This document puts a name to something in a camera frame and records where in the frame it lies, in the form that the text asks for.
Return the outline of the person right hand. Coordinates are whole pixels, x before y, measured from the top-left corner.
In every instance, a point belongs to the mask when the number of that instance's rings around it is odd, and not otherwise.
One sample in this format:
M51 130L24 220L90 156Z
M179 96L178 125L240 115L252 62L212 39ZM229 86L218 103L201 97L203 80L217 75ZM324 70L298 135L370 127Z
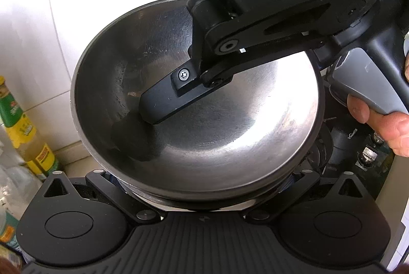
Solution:
M347 97L347 108L356 121L369 125L380 135L396 155L406 158L409 156L408 114L394 112L382 115L373 111L361 99L351 95Z

